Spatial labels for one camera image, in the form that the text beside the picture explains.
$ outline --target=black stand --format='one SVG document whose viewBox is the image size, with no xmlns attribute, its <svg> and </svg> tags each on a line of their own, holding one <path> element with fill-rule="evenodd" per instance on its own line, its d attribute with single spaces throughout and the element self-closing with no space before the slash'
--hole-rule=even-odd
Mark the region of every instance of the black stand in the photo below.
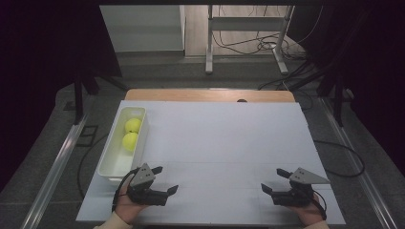
<svg viewBox="0 0 405 229">
<path fill-rule="evenodd" d="M 362 25 L 367 20 L 367 17 L 370 15 L 370 12 L 373 7 L 371 6 L 361 6 L 360 13 L 358 14 L 356 20 L 353 22 L 352 28 L 349 31 L 346 39 L 343 41 L 342 46 L 338 50 L 337 54 L 334 56 L 330 64 L 328 64 L 325 68 L 320 70 L 317 73 L 314 73 L 305 79 L 289 86 L 288 89 L 290 91 L 295 91 L 301 88 L 302 86 L 310 83 L 311 81 L 325 75 L 324 79 L 321 81 L 317 89 L 317 93 L 320 96 L 327 96 L 330 93 L 330 90 L 335 87 L 335 98 L 334 98 L 334 106 L 333 106 L 333 115 L 338 124 L 342 127 L 342 118 L 341 118 L 341 110 L 342 110 L 342 101 L 343 101 L 343 74 L 340 72 L 339 68 L 342 66 L 343 58 L 348 53 L 349 48 L 351 47 L 352 42 L 358 35 Z"/>
</svg>

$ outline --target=ball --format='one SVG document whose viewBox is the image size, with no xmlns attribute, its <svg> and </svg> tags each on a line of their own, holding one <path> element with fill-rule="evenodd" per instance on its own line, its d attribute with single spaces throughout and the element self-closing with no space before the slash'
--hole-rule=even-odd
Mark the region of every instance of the ball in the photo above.
<svg viewBox="0 0 405 229">
<path fill-rule="evenodd" d="M 128 133 L 122 139 L 122 146 L 127 151 L 134 151 L 135 146 L 137 145 L 138 134 L 137 133 Z"/>
<path fill-rule="evenodd" d="M 139 118 L 131 118 L 127 122 L 125 122 L 125 133 L 137 133 L 139 134 L 140 124 L 142 122 Z"/>
</svg>

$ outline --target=gray carpet floor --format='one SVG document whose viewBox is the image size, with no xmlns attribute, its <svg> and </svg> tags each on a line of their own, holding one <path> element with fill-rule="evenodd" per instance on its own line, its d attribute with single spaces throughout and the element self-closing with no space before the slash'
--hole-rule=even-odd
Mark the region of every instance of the gray carpet floor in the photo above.
<svg viewBox="0 0 405 229">
<path fill-rule="evenodd" d="M 203 58 L 156 58 L 155 56 L 148 58 L 151 59 L 120 58 L 123 77 L 115 79 L 129 88 L 256 90 L 263 83 L 282 78 L 272 57 L 216 57 L 214 73 L 211 75 L 206 75 L 204 72 Z M 289 70 L 293 71 L 301 63 L 301 61 L 288 61 L 287 65 Z M 85 193 L 104 147 L 105 136 L 113 124 L 119 102 L 125 96 L 124 91 L 103 79 L 98 78 L 97 82 L 100 92 L 96 96 L 96 102 L 91 109 L 86 126 L 98 127 L 96 140 L 99 142 L 93 147 L 78 145 L 75 147 L 38 228 L 78 229 L 95 226 L 94 223 L 75 221 L 82 201 L 79 186 Z M 303 108 L 313 139 L 339 142 L 322 100 L 316 95 L 317 84 L 318 82 L 315 81 L 301 88 L 294 93 L 295 98 Z M 274 89 L 275 86 L 263 88 L 263 90 Z M 75 111 L 67 109 L 66 106 L 74 101 L 74 87 L 71 85 L 60 90 L 55 99 L 56 106 L 40 137 L 0 194 L 1 228 L 20 227 L 75 120 Z M 384 150 L 357 119 L 350 108 L 350 102 L 344 103 L 342 117 L 344 129 L 354 150 L 365 160 L 366 171 L 385 200 L 397 228 L 405 228 L 404 176 L 399 173 Z M 89 143 L 89 139 L 82 137 L 78 143 Z M 354 172 L 347 151 L 324 144 L 316 143 L 315 146 L 326 169 L 341 173 Z M 329 175 L 329 179 L 347 222 L 345 226 L 331 228 L 383 228 L 358 178 Z M 165 226 L 149 227 L 166 228 Z"/>
</svg>

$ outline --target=white plastic container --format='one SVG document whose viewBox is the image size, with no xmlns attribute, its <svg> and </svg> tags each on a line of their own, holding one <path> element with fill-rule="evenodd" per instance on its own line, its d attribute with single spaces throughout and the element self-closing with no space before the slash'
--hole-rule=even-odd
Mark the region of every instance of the white plastic container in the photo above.
<svg viewBox="0 0 405 229">
<path fill-rule="evenodd" d="M 122 146 L 122 139 L 126 134 L 125 122 L 133 117 L 139 118 L 141 125 L 135 150 L 130 152 Z M 148 131 L 146 110 L 140 107 L 127 107 L 121 103 L 97 165 L 98 174 L 117 184 L 131 169 L 140 167 Z"/>
</svg>

